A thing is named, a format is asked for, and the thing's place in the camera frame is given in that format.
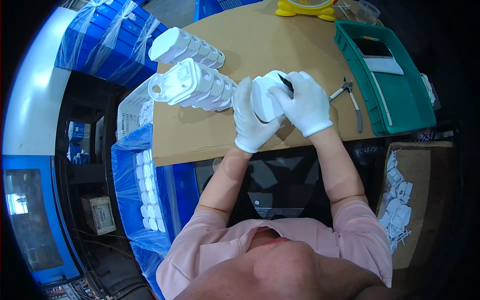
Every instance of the blue machine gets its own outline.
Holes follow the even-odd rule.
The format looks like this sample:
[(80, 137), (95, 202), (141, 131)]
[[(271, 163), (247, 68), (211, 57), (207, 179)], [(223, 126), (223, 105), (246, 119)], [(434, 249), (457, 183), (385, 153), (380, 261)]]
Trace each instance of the blue machine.
[(85, 272), (65, 227), (53, 159), (3, 156), (1, 162), (13, 231), (32, 276), (41, 286)]
[(10, 222), (34, 280), (48, 287), (83, 276), (59, 203), (55, 132), (70, 71), (53, 67), (76, 12), (57, 8), (27, 52), (5, 118), (1, 180)]

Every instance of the pink shirt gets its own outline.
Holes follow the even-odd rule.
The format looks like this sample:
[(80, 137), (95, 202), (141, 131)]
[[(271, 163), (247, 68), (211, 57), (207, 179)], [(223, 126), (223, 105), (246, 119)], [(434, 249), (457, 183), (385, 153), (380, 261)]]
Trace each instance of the pink shirt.
[(165, 299), (175, 298), (206, 269), (245, 253), (260, 227), (303, 241), (318, 254), (348, 259), (377, 274), (388, 287), (392, 285), (392, 255), (386, 231), (362, 201), (344, 205), (335, 216), (333, 229), (311, 218), (245, 220), (225, 227), (225, 221), (212, 211), (192, 216), (156, 271)]

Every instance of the green plastic tray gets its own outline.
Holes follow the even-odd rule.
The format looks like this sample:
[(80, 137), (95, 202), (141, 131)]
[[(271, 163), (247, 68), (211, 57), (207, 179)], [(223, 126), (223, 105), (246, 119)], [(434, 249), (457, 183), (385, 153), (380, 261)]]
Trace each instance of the green plastic tray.
[[(365, 101), (377, 136), (410, 132), (436, 124), (435, 114), (427, 90), (417, 67), (405, 47), (386, 27), (353, 21), (335, 21), (335, 42), (350, 66)], [(371, 36), (386, 42), (404, 75), (375, 72), (378, 84), (390, 112), (392, 126), (388, 124), (382, 98), (367, 64), (353, 38)]]

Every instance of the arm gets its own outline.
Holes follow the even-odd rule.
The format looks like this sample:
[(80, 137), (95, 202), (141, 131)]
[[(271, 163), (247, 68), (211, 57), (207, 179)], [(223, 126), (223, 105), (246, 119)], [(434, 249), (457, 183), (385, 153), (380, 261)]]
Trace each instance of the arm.
[(213, 211), (225, 220), (225, 224), (230, 219), (252, 153), (256, 153), (285, 120), (285, 116), (280, 116), (267, 124), (261, 123), (253, 112), (251, 94), (252, 80), (246, 77), (233, 95), (233, 119), (237, 131), (235, 145), (223, 158), (195, 209), (195, 212)]
[(231, 147), (202, 192), (195, 212), (210, 210), (219, 214), (225, 224), (228, 223), (250, 157), (251, 153)]
[(352, 200), (367, 203), (358, 172), (331, 127), (330, 104), (325, 90), (305, 72), (292, 72), (287, 79), (295, 90), (293, 99), (277, 87), (270, 88), (269, 92), (277, 99), (288, 119), (303, 136), (310, 138), (317, 149), (332, 216), (335, 217), (340, 207)]
[(309, 138), (317, 150), (333, 218), (340, 207), (350, 201), (361, 200), (368, 204), (357, 169), (335, 130), (328, 127)]

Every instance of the yellow container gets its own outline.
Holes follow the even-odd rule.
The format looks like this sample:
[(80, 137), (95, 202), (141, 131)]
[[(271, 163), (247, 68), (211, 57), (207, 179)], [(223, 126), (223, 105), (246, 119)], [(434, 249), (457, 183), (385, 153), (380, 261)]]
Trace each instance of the yellow container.
[(275, 14), (290, 17), (296, 14), (317, 16), (322, 20), (335, 21), (334, 0), (279, 0)]

